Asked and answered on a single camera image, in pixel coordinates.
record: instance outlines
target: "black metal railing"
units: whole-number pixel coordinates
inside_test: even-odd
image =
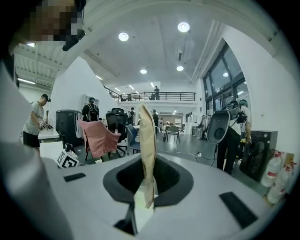
[[[125,101],[195,101],[195,92],[159,92],[159,94],[155,94],[153,92],[142,92],[142,93],[128,93],[121,94],[104,87],[109,95],[117,102],[125,102]]]

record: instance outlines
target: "blue chair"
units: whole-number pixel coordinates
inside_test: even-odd
[[[127,139],[129,142],[129,147],[132,149],[132,154],[138,153],[138,151],[141,151],[141,146],[139,142],[135,141],[135,138],[137,136],[137,130],[131,125],[127,125]]]

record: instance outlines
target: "floor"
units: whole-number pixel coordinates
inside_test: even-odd
[[[184,158],[193,162],[198,162],[206,165],[211,165],[217,167],[217,160],[214,161],[214,150],[215,146],[208,143],[206,140],[198,140],[188,134],[180,134],[180,143],[176,143],[176,136],[169,136],[168,142],[163,142],[163,133],[157,134],[157,152],[164,153],[168,155],[173,155],[179,158]],[[201,153],[201,157],[197,157],[197,152]],[[93,158],[89,153],[87,161],[85,161],[86,152],[84,145],[75,148],[75,153],[78,156],[78,160],[84,164],[94,164],[99,158]],[[132,155],[132,151],[129,149],[127,154]],[[111,153],[111,159],[109,159],[108,154],[103,155],[103,161],[109,161],[118,159],[119,156],[116,153]],[[268,188],[261,185],[259,182],[254,181],[246,174],[240,171],[239,163],[235,163],[232,176],[248,187],[252,188],[262,197],[267,193]]]

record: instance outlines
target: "plastic bottle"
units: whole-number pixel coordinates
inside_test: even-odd
[[[281,160],[281,152],[276,151],[275,156],[268,162],[266,170],[263,173],[261,184],[265,187],[271,187],[275,182],[277,174],[281,170],[282,160]]]
[[[276,204],[285,194],[285,189],[288,186],[290,180],[292,178],[291,166],[288,165],[284,167],[280,173],[278,174],[275,183],[270,188],[267,199],[270,203]]]

